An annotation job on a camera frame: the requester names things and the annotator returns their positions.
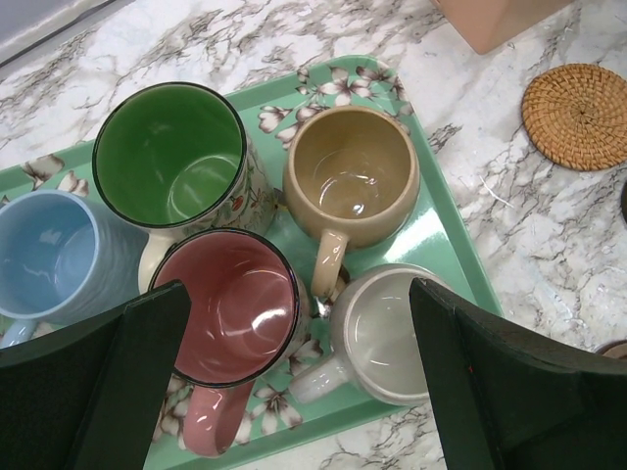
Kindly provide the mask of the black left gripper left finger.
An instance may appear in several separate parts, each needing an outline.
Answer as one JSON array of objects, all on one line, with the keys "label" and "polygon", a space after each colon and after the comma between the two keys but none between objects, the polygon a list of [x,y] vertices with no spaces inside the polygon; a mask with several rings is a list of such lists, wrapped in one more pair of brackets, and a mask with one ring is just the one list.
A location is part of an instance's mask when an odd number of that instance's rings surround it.
[{"label": "black left gripper left finger", "polygon": [[171,281],[2,350],[2,468],[142,468],[190,307]]}]

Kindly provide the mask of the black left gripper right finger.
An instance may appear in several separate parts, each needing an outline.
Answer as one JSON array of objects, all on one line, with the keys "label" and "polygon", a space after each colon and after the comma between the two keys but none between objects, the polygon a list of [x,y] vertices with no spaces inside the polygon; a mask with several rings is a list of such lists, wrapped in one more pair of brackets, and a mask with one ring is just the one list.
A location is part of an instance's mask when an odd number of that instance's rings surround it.
[{"label": "black left gripper right finger", "polygon": [[412,280],[410,307],[448,468],[625,468],[626,359],[551,340],[426,278]]}]

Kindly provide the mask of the woven rattan coaster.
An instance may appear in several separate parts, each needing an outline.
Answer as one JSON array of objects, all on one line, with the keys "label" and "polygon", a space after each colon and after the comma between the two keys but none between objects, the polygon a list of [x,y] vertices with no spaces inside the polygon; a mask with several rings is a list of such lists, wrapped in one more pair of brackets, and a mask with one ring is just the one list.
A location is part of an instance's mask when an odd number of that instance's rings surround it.
[{"label": "woven rattan coaster", "polygon": [[626,80],[592,64],[535,77],[521,104],[530,141],[550,161],[579,171],[626,161]]}]

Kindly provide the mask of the grooved brown wooden coaster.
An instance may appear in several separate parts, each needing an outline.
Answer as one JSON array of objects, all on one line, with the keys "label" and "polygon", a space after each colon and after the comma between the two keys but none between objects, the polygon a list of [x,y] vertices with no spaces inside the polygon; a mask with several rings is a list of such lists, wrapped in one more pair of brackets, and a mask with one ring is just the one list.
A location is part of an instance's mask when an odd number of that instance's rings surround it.
[{"label": "grooved brown wooden coaster", "polygon": [[627,223],[627,183],[625,182],[620,196],[620,213],[622,218]]}]

